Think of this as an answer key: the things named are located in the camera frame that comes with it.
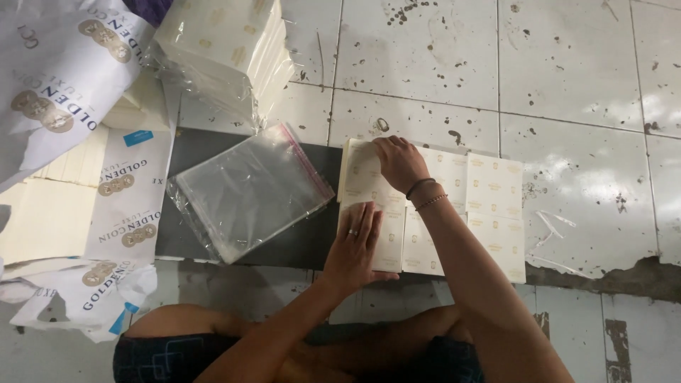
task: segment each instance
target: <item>blue label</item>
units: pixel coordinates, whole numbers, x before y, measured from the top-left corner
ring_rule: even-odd
[[[150,130],[138,130],[135,133],[130,133],[127,136],[123,136],[123,140],[125,140],[125,144],[128,147],[137,145],[140,142],[144,142],[152,138],[154,138],[154,133],[152,133]]]

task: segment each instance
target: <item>left hand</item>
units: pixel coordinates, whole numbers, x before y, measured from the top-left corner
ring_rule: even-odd
[[[363,202],[345,209],[341,215],[338,234],[320,279],[343,298],[371,282],[400,279],[395,273],[371,270],[383,222],[383,212],[375,209],[374,202]]]

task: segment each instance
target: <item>dark blue shorts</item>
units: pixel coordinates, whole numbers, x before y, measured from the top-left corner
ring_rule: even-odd
[[[217,334],[180,337],[121,336],[114,352],[118,383],[192,382],[239,338]],[[428,349],[404,366],[359,378],[361,382],[484,382],[472,345],[435,337]]]

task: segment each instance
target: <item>clear plastic bag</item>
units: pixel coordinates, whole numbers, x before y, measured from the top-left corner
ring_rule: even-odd
[[[335,195],[283,124],[177,174],[166,190],[210,256],[228,264]]]
[[[175,0],[146,60],[257,131],[294,73],[285,38],[279,0]]]

